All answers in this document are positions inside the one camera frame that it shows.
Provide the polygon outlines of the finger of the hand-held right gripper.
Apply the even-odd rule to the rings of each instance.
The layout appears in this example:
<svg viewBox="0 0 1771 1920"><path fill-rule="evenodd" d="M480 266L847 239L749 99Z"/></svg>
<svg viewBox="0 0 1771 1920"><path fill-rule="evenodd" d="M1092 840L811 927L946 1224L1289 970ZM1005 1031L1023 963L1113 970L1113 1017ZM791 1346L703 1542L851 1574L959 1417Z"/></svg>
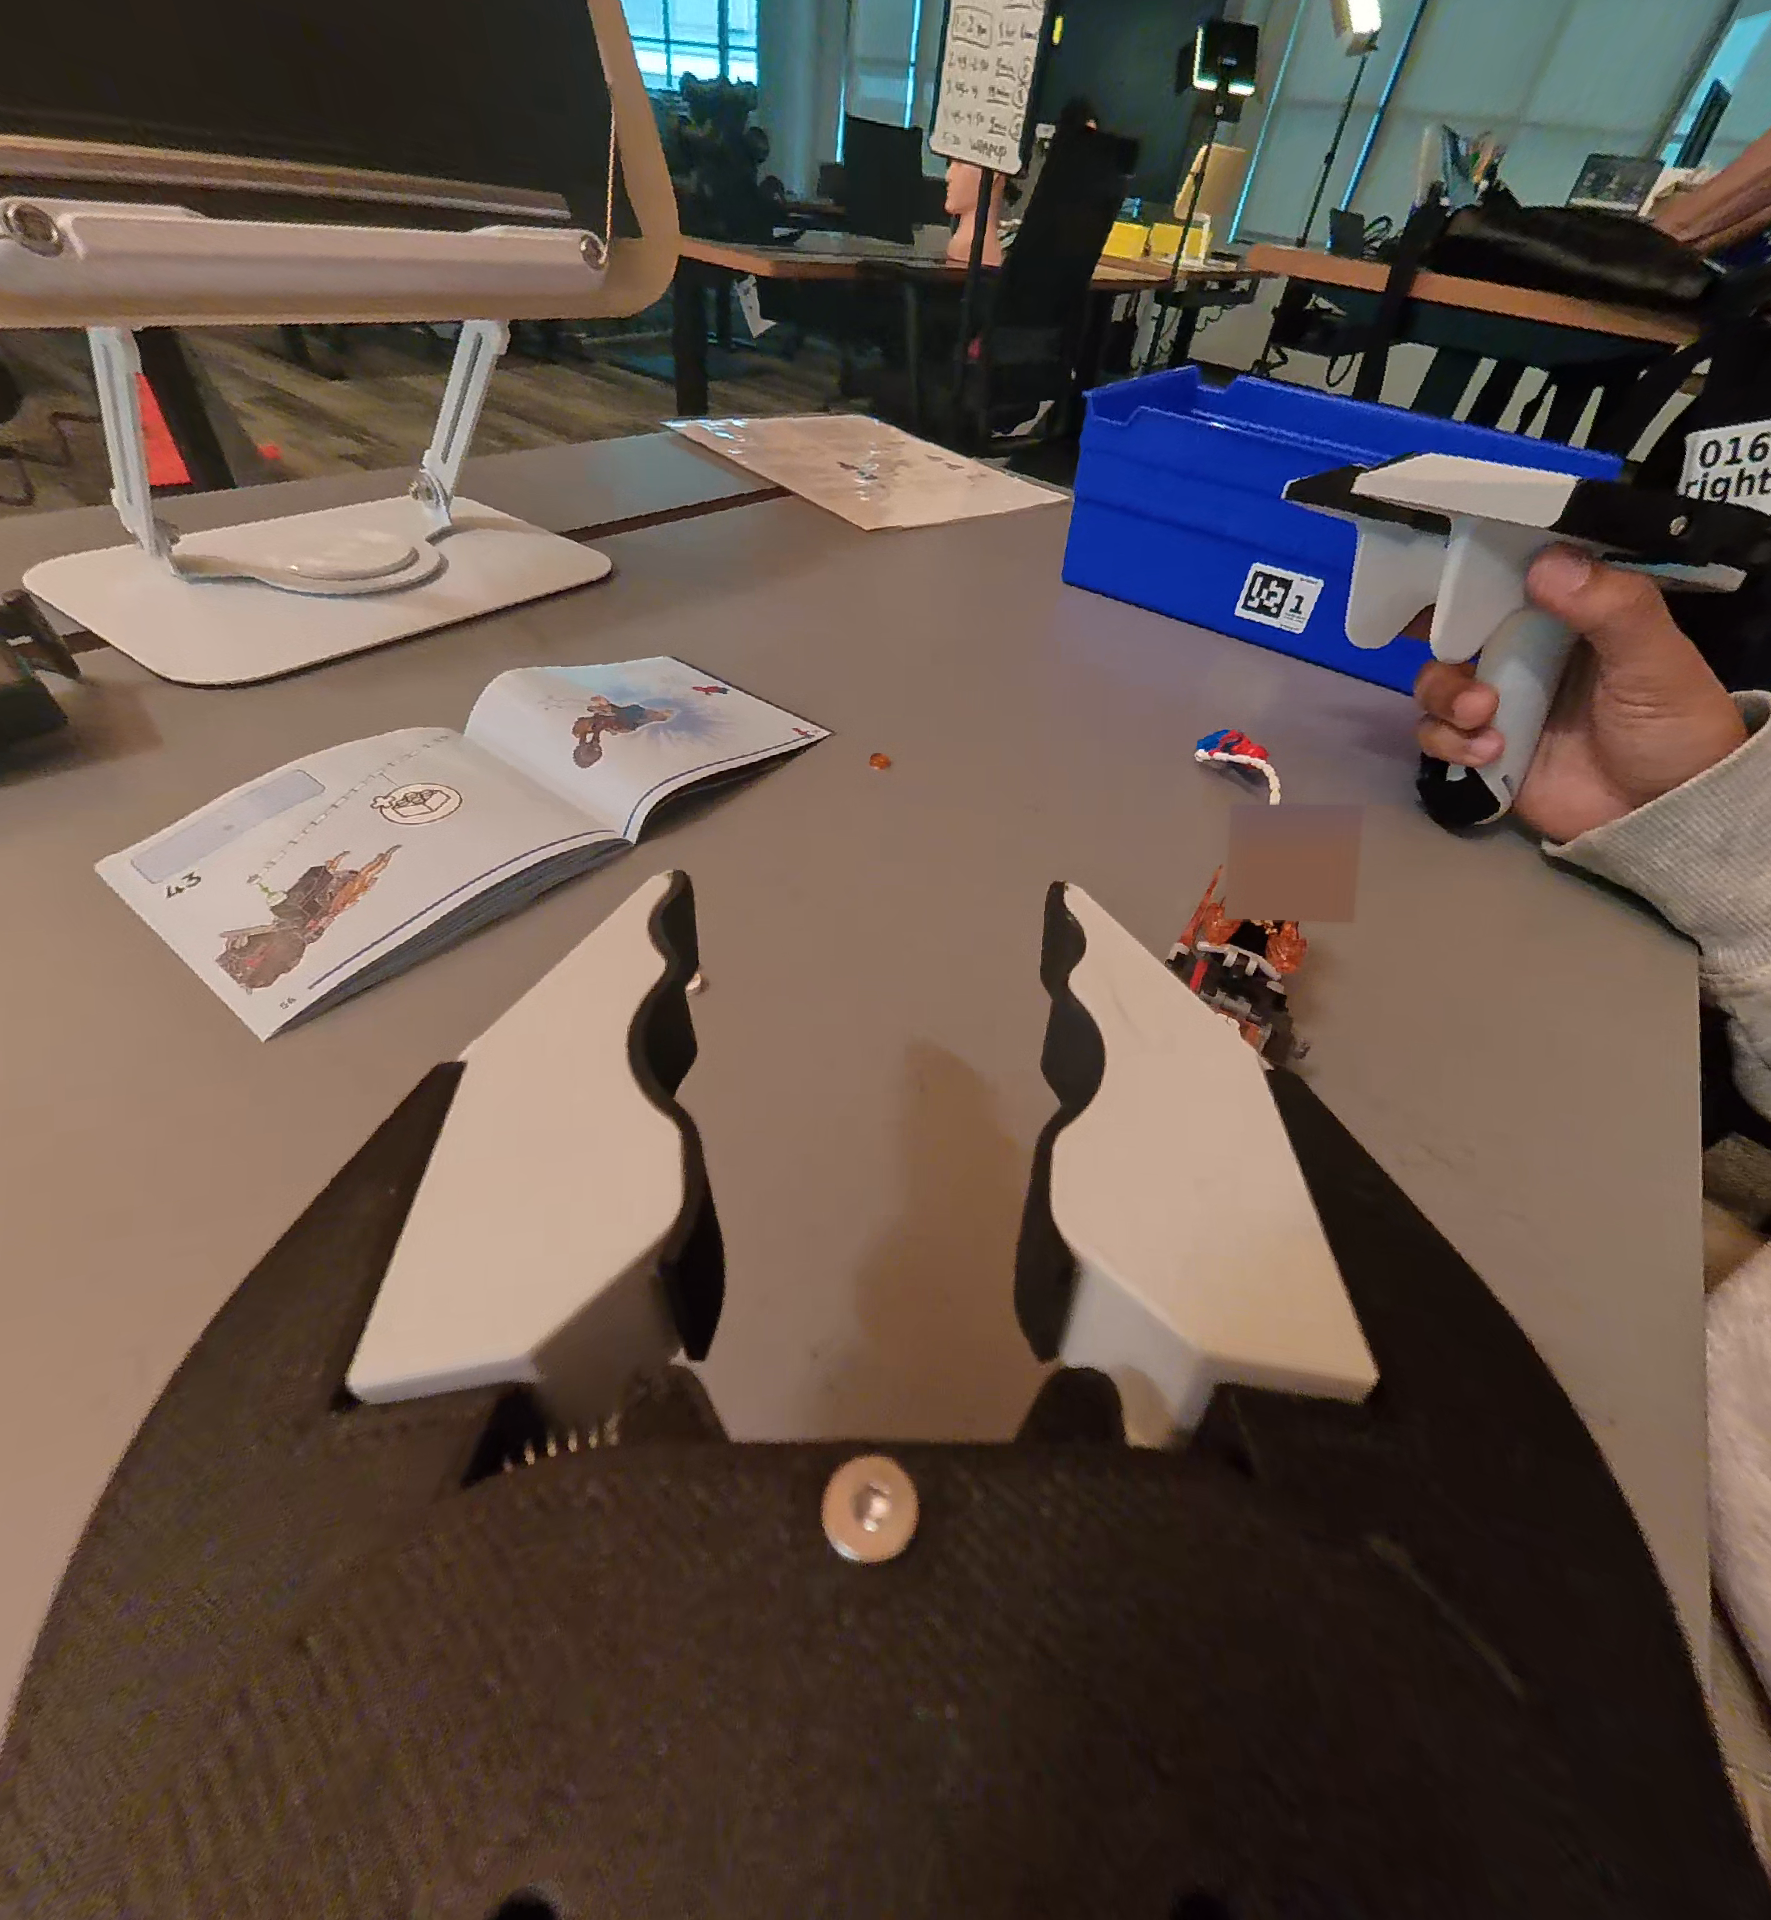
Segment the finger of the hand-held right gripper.
<svg viewBox="0 0 1771 1920"><path fill-rule="evenodd" d="M1619 535L1623 486L1462 454L1401 454L1374 471L1317 471L1279 488L1289 505L1360 526L1454 535L1457 517L1541 535Z"/></svg>

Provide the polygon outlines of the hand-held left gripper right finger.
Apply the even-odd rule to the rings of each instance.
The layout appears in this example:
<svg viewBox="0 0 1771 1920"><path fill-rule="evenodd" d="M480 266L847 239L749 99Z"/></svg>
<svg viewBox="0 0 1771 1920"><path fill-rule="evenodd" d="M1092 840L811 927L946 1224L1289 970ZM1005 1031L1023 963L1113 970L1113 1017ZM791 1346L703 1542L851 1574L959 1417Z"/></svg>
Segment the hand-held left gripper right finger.
<svg viewBox="0 0 1771 1920"><path fill-rule="evenodd" d="M1258 1050L1061 880L1044 994L1053 1116L1013 1236L1031 1354L1098 1376L1141 1453L1190 1446L1227 1384L1367 1402L1374 1354Z"/></svg>

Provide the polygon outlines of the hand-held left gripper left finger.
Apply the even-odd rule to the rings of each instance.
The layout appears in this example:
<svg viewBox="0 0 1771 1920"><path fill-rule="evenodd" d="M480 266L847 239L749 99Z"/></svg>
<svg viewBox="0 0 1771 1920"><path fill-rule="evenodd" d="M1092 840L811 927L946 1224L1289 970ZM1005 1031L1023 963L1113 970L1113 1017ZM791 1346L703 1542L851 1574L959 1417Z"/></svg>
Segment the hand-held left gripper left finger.
<svg viewBox="0 0 1771 1920"><path fill-rule="evenodd" d="M380 1300L346 1370L357 1402L531 1384L618 1406L721 1320L721 1229L703 1130L698 890L637 882L461 1055Z"/></svg>

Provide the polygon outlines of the lego motorcycle model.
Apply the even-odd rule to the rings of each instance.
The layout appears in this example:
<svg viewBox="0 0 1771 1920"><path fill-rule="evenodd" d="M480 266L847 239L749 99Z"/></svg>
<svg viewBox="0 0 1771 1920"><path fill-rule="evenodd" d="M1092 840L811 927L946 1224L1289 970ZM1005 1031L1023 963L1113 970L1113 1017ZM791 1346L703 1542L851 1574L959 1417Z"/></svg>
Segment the lego motorcycle model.
<svg viewBox="0 0 1771 1920"><path fill-rule="evenodd" d="M1244 769L1206 761L1246 787L1246 796L1279 802L1279 766ZM1289 975L1307 961L1300 920L1233 918L1227 862L1215 862L1210 890L1166 949L1166 970L1262 1055L1262 1067L1289 1067L1307 1055L1289 1014Z"/></svg>

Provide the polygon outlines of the lego instruction booklet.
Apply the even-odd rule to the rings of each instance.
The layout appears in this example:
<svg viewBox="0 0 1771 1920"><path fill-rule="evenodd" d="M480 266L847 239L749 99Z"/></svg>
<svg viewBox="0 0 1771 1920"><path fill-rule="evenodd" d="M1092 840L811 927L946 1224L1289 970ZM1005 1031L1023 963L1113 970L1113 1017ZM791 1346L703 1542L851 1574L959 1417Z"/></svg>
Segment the lego instruction booklet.
<svg viewBox="0 0 1771 1920"><path fill-rule="evenodd" d="M628 856L662 802L818 739L684 659L531 661L464 730L303 754L96 880L269 1040Z"/></svg>

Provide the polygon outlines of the person's right forearm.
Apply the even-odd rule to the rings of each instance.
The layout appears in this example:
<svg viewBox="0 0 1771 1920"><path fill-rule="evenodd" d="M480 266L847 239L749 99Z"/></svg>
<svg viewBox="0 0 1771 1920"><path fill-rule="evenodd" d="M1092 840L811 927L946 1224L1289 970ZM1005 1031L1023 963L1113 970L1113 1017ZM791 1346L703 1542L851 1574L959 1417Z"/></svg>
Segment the person's right forearm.
<svg viewBox="0 0 1771 1920"><path fill-rule="evenodd" d="M1771 689L1745 742L1682 787L1544 852L1653 905L1699 961L1715 1126L1771 1142Z"/></svg>

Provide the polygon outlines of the person's right hand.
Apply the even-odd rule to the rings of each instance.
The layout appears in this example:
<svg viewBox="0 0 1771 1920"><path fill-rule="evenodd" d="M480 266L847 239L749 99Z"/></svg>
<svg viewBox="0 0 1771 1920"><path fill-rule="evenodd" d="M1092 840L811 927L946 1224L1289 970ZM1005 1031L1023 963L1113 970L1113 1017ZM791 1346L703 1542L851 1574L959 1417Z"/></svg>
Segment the person's right hand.
<svg viewBox="0 0 1771 1920"><path fill-rule="evenodd" d="M1572 629L1559 697L1509 796L1521 830L1577 840L1745 751L1748 718L1653 577L1548 547L1521 586Z"/></svg>

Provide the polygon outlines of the black bag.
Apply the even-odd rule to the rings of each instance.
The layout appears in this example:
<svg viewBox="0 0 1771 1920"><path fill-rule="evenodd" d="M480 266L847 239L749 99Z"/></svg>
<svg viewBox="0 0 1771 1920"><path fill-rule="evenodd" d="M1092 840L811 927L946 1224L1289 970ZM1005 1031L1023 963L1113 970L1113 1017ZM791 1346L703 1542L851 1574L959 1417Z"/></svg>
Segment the black bag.
<svg viewBox="0 0 1771 1920"><path fill-rule="evenodd" d="M1416 207L1422 266L1544 298L1688 313L1720 271L1629 211L1517 207L1502 183L1475 207Z"/></svg>

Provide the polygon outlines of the wooden desk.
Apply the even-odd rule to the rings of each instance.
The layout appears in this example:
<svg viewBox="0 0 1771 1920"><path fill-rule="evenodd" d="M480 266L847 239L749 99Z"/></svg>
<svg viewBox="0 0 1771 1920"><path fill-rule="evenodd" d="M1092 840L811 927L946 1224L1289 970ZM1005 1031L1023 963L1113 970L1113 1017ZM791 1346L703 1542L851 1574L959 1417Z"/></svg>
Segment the wooden desk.
<svg viewBox="0 0 1771 1920"><path fill-rule="evenodd" d="M1502 280L1416 271L1392 303L1392 266L1252 244L1244 261L1266 298L1258 376L1323 381L1355 401L1468 418L1559 371L1603 381L1695 341L1688 318L1548 298Z"/></svg>

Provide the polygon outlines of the blue plastic bin white tag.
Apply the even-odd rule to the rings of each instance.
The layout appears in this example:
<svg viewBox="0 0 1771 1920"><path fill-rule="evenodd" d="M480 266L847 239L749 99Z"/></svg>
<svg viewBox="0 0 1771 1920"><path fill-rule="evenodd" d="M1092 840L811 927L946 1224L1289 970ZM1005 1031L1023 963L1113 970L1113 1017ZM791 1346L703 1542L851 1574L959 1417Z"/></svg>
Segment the blue plastic bin white tag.
<svg viewBox="0 0 1771 1920"><path fill-rule="evenodd" d="M1334 674L1416 689L1427 641L1345 629L1355 522L1284 496L1289 482L1374 461L1367 447L1210 426L1200 447L1078 461L1061 581L1244 635Z"/></svg>

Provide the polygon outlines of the studio light on stand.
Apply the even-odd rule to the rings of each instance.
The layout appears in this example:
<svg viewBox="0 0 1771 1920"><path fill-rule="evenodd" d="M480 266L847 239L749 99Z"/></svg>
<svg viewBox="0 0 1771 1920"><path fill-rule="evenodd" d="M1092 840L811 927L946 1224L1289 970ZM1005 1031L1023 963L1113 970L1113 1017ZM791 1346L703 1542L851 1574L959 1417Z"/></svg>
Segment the studio light on stand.
<svg viewBox="0 0 1771 1920"><path fill-rule="evenodd" d="M1200 20L1193 39L1176 44L1169 93L1190 103L1190 130L1206 130L1206 143L1176 183L1182 261L1190 239L1206 227L1219 130L1258 99L1258 27L1227 16Z"/></svg>
<svg viewBox="0 0 1771 1920"><path fill-rule="evenodd" d="M1327 207L1334 159L1345 152L1367 62L1374 58L1374 44L1381 44L1381 0L1334 0L1327 20L1334 20L1334 44L1341 44L1341 54L1350 62L1350 88L1345 88L1345 103L1334 115L1334 130L1327 130L1327 143L1323 143L1323 159L1317 159L1317 178L1313 178L1313 194L1307 194L1307 214L1298 227L1298 248L1313 244L1313 227L1317 227L1317 214Z"/></svg>

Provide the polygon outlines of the black office chair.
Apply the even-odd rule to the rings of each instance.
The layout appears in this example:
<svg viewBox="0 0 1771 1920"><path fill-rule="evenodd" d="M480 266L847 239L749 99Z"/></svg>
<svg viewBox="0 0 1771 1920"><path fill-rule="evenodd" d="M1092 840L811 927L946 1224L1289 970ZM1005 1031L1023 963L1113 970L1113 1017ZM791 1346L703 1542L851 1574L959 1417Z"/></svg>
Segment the black office chair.
<svg viewBox="0 0 1771 1920"><path fill-rule="evenodd" d="M967 271L952 418L967 454L1023 433L1076 381L1092 273L1121 211L1141 141L1061 125L1047 141L1013 244L991 271Z"/></svg>

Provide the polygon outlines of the white paper sheet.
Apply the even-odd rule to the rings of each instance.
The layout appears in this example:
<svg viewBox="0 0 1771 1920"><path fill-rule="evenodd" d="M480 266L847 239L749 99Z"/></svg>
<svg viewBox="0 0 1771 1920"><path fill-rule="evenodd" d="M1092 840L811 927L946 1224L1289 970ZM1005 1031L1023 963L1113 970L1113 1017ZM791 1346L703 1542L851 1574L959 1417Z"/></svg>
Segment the white paper sheet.
<svg viewBox="0 0 1771 1920"><path fill-rule="evenodd" d="M952 454L871 414L670 418L670 433L861 535L1071 499L1071 488Z"/></svg>

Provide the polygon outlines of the white metal stand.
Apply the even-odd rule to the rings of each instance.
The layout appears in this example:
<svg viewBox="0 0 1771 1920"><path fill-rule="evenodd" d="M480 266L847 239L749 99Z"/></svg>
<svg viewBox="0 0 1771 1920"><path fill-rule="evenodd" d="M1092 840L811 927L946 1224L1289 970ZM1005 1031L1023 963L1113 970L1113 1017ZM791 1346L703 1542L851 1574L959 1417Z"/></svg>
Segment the white metal stand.
<svg viewBox="0 0 1771 1920"><path fill-rule="evenodd" d="M461 496L467 435L505 318L488 303L534 291L607 291L613 227L613 133L607 220L584 227L316 227L229 220L190 207L0 194L0 291L51 303L142 298L407 298L418 273L461 280L467 318L452 344L442 409L407 496L303 517L257 517L185 540L163 522L142 433L142 344L94 326L94 381L115 514L127 551L66 557L27 569L59 617L175 683L255 683L334 661L400 635L461 625L610 577L580 540L543 535Z"/></svg>

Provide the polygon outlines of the white grid board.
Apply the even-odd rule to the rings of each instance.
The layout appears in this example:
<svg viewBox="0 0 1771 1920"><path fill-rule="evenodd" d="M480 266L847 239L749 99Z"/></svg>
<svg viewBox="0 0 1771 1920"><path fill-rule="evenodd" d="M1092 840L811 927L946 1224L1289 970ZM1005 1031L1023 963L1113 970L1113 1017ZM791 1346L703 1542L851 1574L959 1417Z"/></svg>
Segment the white grid board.
<svg viewBox="0 0 1771 1920"><path fill-rule="evenodd" d="M1031 152L1031 103L1047 0L952 0L931 152L1013 178Z"/></svg>

